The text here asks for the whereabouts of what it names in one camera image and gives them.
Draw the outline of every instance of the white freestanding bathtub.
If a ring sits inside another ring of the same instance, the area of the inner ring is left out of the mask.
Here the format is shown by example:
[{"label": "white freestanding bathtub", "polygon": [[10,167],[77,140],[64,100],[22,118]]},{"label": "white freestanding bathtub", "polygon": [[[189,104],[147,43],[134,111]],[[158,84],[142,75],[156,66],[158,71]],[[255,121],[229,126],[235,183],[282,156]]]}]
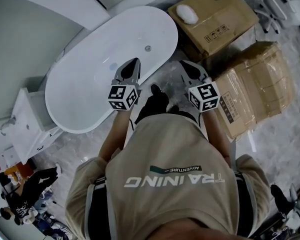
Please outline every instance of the white freestanding bathtub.
[{"label": "white freestanding bathtub", "polygon": [[110,19],[49,73],[45,102],[52,120],[70,133],[93,130],[113,111],[107,98],[117,68],[139,58],[141,84],[170,58],[177,42],[174,21],[158,8],[134,7]]}]

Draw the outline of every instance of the person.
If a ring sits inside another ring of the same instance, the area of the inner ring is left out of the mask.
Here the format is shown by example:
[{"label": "person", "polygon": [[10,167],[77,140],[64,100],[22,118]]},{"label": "person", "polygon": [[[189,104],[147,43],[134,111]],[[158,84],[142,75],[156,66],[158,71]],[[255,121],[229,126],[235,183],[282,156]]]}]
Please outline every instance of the person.
[{"label": "person", "polygon": [[[114,221],[109,228],[122,240],[239,240],[251,235],[270,209],[262,169],[249,155],[232,169],[230,142],[213,110],[202,114],[207,141],[192,115],[177,106],[167,112],[168,96],[155,84],[151,92],[126,146],[132,109],[118,111],[98,157],[77,168],[65,205],[71,231],[79,239],[107,239],[101,227]],[[86,207],[89,186],[102,176],[107,205],[97,199]],[[89,212],[93,205],[99,211]],[[100,217],[107,206],[114,215]]]},{"label": "person", "polygon": [[35,172],[28,180],[22,180],[19,188],[5,196],[9,207],[0,209],[1,216],[9,220],[15,216],[16,224],[22,223],[22,219],[29,215],[29,209],[40,198],[41,193],[50,187],[61,174],[61,167],[56,163],[54,168]]}]

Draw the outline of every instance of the person's arm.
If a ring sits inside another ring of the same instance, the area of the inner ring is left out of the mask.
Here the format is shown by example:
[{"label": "person's arm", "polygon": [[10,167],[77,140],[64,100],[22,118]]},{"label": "person's arm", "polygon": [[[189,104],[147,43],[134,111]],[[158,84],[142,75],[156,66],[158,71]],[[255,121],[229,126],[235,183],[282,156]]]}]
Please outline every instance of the person's arm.
[{"label": "person's arm", "polygon": [[210,144],[220,152],[227,164],[231,166],[230,141],[221,128],[216,113],[213,110],[203,112],[202,118]]},{"label": "person's arm", "polygon": [[116,114],[112,128],[99,152],[99,157],[106,162],[110,161],[111,156],[117,149],[124,149],[131,112],[132,108],[130,111],[118,111]]}]

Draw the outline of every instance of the cardboard box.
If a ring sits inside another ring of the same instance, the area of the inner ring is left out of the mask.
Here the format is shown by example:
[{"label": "cardboard box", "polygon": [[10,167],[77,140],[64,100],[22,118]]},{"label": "cardboard box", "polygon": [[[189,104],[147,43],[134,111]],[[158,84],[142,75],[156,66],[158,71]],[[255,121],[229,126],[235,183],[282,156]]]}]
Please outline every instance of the cardboard box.
[{"label": "cardboard box", "polygon": [[288,65],[277,42],[256,42],[230,67],[246,89],[256,123],[280,114],[295,97]]},{"label": "cardboard box", "polygon": [[[186,24],[177,15],[181,4],[196,12],[196,24]],[[220,51],[259,21],[244,0],[183,0],[168,13],[177,23],[179,44],[194,62]]]},{"label": "cardboard box", "polygon": [[276,42],[256,42],[242,51],[216,84],[222,98],[216,113],[231,138],[280,114],[295,96],[287,63]]},{"label": "cardboard box", "polygon": [[215,112],[226,134],[234,139],[256,125],[252,105],[233,68],[220,75],[216,85],[221,98]]}]

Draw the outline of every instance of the beige t-shirt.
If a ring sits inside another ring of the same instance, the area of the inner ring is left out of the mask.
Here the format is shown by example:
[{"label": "beige t-shirt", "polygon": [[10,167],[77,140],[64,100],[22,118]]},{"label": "beige t-shirt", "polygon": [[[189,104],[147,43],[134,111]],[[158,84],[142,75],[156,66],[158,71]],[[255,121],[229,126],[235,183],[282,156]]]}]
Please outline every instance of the beige t-shirt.
[{"label": "beige t-shirt", "polygon": [[[80,239],[85,237],[81,210],[86,190],[104,167],[101,158],[81,166],[69,191],[66,220]],[[126,147],[108,163],[105,175],[120,240],[146,239],[160,225],[181,218],[237,233],[239,196],[234,172],[198,126],[185,117],[144,118]],[[254,178],[263,193],[259,202],[264,214],[258,217],[262,221],[269,210],[269,190],[258,166]]]}]

